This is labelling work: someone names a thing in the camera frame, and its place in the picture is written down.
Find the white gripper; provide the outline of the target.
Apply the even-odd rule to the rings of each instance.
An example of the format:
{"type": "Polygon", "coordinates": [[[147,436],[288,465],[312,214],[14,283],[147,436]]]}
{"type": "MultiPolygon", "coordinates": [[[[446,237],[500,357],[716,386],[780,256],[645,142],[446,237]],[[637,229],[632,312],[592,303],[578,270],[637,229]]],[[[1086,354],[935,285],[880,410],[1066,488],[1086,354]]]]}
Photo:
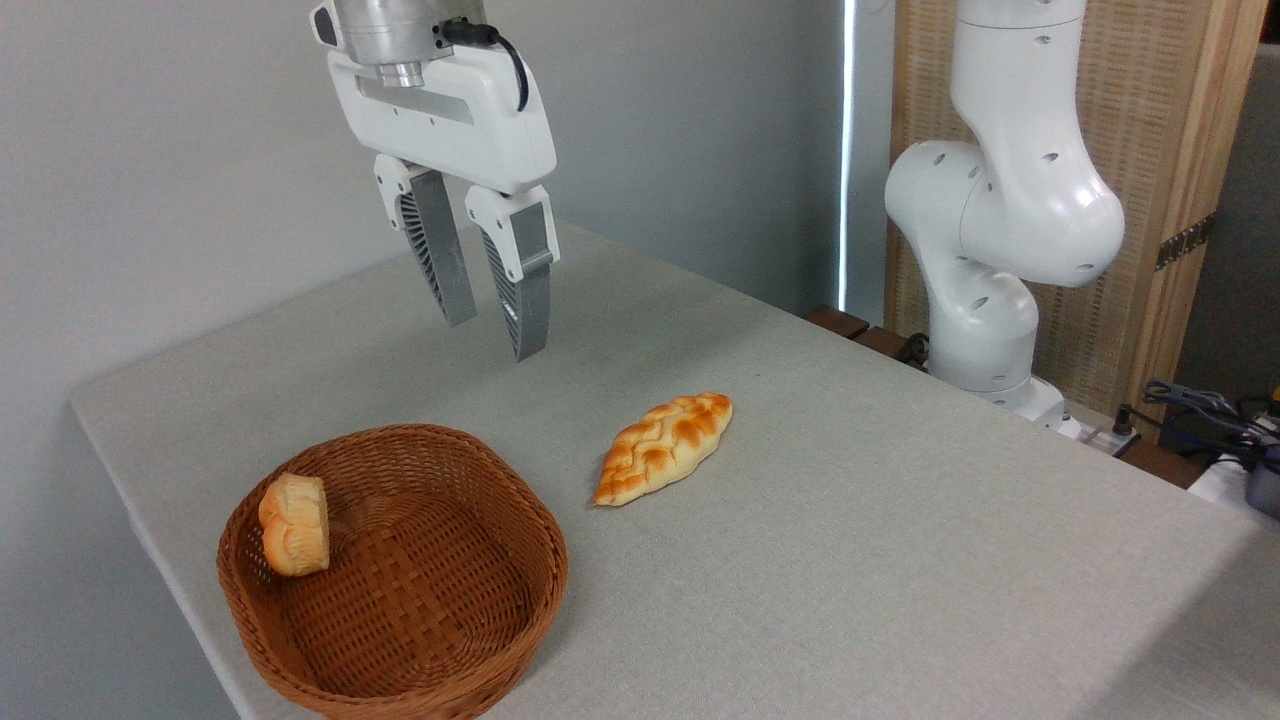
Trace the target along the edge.
{"type": "Polygon", "coordinates": [[[447,324],[476,307],[442,173],[475,183],[465,205],[483,233],[516,360],[541,351],[561,250],[549,196],[536,186],[557,156],[532,72],[481,3],[321,3],[310,22],[349,128],[383,152],[374,174],[387,217],[447,324]]]}

